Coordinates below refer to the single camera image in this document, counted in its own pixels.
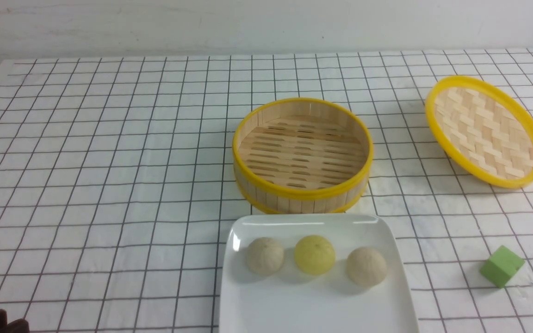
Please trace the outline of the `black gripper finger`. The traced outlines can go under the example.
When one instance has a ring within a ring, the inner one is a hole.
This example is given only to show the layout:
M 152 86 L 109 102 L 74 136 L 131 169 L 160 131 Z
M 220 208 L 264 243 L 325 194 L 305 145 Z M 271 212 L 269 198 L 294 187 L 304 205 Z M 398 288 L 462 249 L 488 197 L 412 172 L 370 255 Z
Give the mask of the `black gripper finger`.
M 15 320 L 0 328 L 0 333 L 30 333 L 30 325 L 24 319 Z

